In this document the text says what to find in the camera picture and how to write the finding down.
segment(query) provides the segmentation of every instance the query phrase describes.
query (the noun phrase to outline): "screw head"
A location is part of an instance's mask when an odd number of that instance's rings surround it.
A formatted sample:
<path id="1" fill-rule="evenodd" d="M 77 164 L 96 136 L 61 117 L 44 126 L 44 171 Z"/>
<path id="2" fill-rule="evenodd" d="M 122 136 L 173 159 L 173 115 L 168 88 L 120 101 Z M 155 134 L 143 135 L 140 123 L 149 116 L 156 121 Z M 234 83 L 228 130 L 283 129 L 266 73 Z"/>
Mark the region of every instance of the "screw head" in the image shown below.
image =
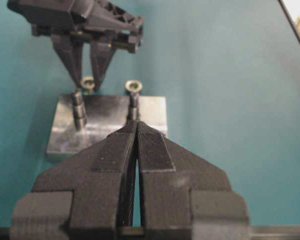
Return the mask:
<path id="1" fill-rule="evenodd" d="M 95 79 L 93 76 L 86 76 L 82 78 L 80 85 L 82 88 L 88 90 L 88 91 L 93 91 L 95 88 Z"/>
<path id="2" fill-rule="evenodd" d="M 129 80 L 125 83 L 125 89 L 129 93 L 137 94 L 140 93 L 142 90 L 142 83 L 138 80 Z"/>

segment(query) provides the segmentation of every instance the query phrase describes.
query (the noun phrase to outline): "gripper jaw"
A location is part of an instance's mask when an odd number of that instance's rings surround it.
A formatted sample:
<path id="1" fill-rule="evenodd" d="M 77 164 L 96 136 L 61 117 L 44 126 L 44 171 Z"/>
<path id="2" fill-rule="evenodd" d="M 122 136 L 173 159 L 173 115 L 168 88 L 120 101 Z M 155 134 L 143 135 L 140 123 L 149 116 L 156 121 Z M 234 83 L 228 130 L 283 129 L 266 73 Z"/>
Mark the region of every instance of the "gripper jaw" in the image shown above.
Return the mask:
<path id="1" fill-rule="evenodd" d="M 34 36 L 51 36 L 53 48 L 77 87 L 82 78 L 82 45 L 91 44 L 94 90 L 101 86 L 117 49 L 135 53 L 142 43 L 144 18 L 107 0 L 8 0 Z"/>
<path id="2" fill-rule="evenodd" d="M 39 175 L 16 204 L 11 239 L 128 239 L 120 229 L 132 225 L 137 161 L 136 239 L 249 239 L 245 201 L 226 173 L 136 121 Z"/>

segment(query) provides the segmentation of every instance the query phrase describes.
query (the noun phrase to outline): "metal block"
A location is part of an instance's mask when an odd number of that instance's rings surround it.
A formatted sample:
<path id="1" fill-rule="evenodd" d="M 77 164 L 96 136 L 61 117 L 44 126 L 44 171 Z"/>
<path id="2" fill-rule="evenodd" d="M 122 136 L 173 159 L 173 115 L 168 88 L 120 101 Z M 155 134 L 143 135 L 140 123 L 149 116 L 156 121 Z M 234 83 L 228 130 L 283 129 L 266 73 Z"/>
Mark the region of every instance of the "metal block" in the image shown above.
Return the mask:
<path id="1" fill-rule="evenodd" d="M 77 130 L 71 94 L 59 97 L 46 149 L 50 161 L 60 161 L 103 140 L 127 123 L 128 96 L 83 96 L 87 123 Z M 168 133 L 166 98 L 139 97 L 140 120 L 162 133 Z"/>

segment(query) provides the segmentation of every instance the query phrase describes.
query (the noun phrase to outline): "metal screw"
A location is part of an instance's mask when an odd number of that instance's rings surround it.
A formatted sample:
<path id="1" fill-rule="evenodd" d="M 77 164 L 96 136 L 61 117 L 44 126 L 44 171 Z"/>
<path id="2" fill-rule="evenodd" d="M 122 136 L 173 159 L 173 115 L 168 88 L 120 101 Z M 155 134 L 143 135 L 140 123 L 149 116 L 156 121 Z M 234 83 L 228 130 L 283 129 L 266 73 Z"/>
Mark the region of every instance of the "metal screw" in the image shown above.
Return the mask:
<path id="1" fill-rule="evenodd" d="M 95 79 L 93 76 L 86 76 L 82 78 L 80 85 L 82 88 L 86 89 L 89 93 L 93 93 L 96 86 Z"/>
<path id="2" fill-rule="evenodd" d="M 142 83 L 137 80 L 129 80 L 125 83 L 125 89 L 130 93 L 130 105 L 128 119 L 138 121 L 139 115 L 139 96 L 142 90 Z"/>

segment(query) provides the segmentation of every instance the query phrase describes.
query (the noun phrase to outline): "teal background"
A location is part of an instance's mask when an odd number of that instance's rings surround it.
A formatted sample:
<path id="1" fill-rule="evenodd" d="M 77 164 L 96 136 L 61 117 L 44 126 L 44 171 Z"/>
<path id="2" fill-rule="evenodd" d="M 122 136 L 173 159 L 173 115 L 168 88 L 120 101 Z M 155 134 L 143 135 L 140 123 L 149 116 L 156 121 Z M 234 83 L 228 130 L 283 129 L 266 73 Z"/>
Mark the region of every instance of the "teal background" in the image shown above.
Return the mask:
<path id="1" fill-rule="evenodd" d="M 145 17 L 144 45 L 116 53 L 98 94 L 138 79 L 166 96 L 169 138 L 228 173 L 253 225 L 300 224 L 300 44 L 279 2 L 113 2 Z M 49 38 L 0 0 L 0 226 L 52 166 L 57 99 L 73 89 Z"/>

